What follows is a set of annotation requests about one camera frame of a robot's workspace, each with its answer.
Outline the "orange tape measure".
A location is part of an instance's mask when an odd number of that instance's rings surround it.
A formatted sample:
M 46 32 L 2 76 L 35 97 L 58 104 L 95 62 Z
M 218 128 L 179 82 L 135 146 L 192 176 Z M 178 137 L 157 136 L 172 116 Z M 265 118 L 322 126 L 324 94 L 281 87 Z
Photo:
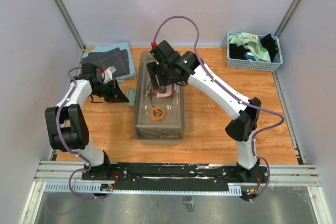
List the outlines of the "orange tape measure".
M 165 117 L 165 110 L 162 107 L 155 106 L 150 111 L 152 121 L 160 121 Z

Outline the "yellow handled pliers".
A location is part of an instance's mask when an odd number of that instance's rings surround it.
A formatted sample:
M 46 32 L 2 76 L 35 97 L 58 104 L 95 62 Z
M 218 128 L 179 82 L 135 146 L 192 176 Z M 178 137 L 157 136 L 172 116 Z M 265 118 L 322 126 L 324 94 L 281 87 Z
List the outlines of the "yellow handled pliers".
M 152 87 L 151 86 L 147 86 L 146 91 L 144 93 L 144 97 L 148 98 L 151 95 L 152 92 Z

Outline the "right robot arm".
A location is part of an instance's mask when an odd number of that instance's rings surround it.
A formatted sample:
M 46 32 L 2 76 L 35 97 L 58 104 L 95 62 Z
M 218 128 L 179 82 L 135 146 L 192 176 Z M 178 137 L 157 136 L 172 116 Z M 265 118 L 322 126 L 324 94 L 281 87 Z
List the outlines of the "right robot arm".
M 244 182 L 257 175 L 260 161 L 255 154 L 253 134 L 257 127 L 261 105 L 258 98 L 249 99 L 215 75 L 197 54 L 187 51 L 181 55 L 167 41 L 153 42 L 150 51 L 154 61 L 147 70 L 154 89 L 170 84 L 190 84 L 214 100 L 231 118 L 225 131 L 236 142 L 237 174 Z

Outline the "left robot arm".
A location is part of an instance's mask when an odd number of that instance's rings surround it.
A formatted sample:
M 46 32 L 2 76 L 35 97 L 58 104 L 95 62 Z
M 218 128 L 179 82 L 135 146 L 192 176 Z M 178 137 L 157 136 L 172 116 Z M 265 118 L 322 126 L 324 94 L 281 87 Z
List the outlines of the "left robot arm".
M 64 98 L 45 110 L 49 142 L 52 149 L 68 152 L 84 161 L 82 179 L 105 180 L 114 172 L 107 153 L 90 141 L 82 108 L 91 96 L 98 96 L 107 103 L 127 103 L 128 98 L 113 77 L 115 67 L 103 70 L 92 63 L 83 63 L 78 70 L 77 76 L 68 72 L 70 86 Z

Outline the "grey plastic tool box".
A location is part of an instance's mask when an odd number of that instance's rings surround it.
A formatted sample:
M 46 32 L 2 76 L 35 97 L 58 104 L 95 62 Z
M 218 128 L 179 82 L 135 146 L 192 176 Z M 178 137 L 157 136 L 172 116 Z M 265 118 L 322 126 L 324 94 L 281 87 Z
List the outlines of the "grey plastic tool box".
M 152 88 L 151 95 L 145 98 L 147 86 L 152 87 L 146 64 L 153 61 L 149 51 L 141 53 L 134 99 L 134 138 L 147 145 L 177 145 L 186 127 L 183 88 L 175 84 Z M 151 120 L 150 111 L 155 106 L 165 110 L 165 117 L 160 121 Z

